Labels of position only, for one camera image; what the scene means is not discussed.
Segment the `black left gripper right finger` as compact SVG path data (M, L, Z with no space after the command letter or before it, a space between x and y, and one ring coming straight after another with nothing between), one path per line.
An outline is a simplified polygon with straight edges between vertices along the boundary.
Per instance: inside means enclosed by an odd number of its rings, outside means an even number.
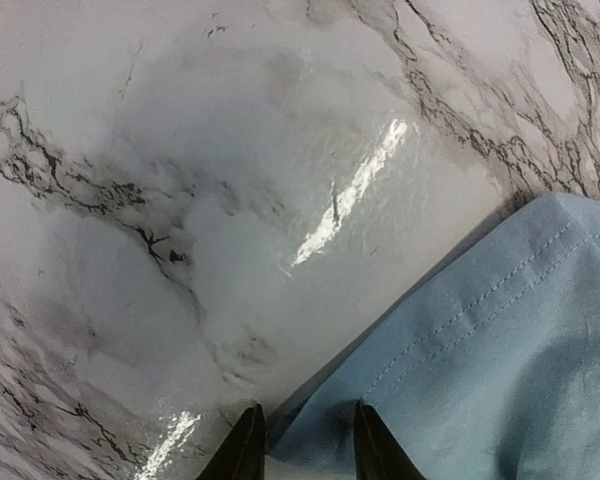
M362 401L356 404L353 437L357 480L423 480L378 412Z

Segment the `light blue garment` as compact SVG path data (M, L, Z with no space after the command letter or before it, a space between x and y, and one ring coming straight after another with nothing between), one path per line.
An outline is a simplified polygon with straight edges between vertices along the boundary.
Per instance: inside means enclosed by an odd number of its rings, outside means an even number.
M357 401L431 479L600 479L600 202L499 224L286 408L270 455L352 472Z

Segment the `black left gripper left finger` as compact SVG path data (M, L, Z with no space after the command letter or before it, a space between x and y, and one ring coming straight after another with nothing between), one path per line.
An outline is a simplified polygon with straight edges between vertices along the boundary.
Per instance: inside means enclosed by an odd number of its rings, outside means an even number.
M256 403L243 411L197 480L263 480L266 423Z

